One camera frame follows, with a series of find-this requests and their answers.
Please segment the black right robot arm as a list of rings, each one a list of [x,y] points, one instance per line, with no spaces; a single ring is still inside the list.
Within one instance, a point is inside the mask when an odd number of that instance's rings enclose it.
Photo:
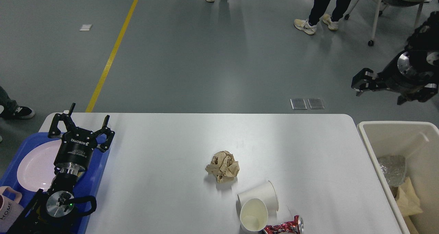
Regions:
[[[399,93],[397,104],[427,102],[438,93],[439,13],[433,11],[407,38],[402,51],[379,73],[365,67],[353,76],[359,97],[367,91]]]

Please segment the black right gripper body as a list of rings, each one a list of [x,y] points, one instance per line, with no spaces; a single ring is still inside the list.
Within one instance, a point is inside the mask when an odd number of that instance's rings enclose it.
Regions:
[[[379,73],[386,86],[398,93],[414,93],[436,84],[436,52],[403,50]]]

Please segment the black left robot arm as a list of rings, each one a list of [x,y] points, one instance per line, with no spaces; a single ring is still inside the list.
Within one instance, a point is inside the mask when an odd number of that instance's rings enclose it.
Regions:
[[[87,174],[94,152],[108,151],[116,133],[108,126],[109,115],[97,131],[78,127],[72,120],[74,108],[72,103],[67,113],[56,113],[47,134],[61,142],[51,186],[36,191],[7,234],[71,234],[78,220],[96,211],[94,195],[77,196],[74,190],[80,176]]]

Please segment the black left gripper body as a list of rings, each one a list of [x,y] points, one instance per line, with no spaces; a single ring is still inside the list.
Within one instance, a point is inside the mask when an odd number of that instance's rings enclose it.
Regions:
[[[54,166],[61,170],[68,165],[75,165],[79,172],[86,172],[97,145],[96,137],[62,137]]]

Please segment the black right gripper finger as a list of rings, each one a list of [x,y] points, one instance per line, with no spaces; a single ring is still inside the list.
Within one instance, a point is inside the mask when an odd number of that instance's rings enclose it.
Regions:
[[[419,90],[415,90],[412,93],[402,93],[397,98],[397,104],[401,106],[408,101],[418,101],[418,102],[427,102],[434,95],[438,93],[438,84],[427,84],[420,88]]]
[[[356,90],[356,96],[361,96],[367,91],[384,91],[390,90],[383,78],[379,74],[374,73],[369,68],[363,68],[352,78],[351,88]]]

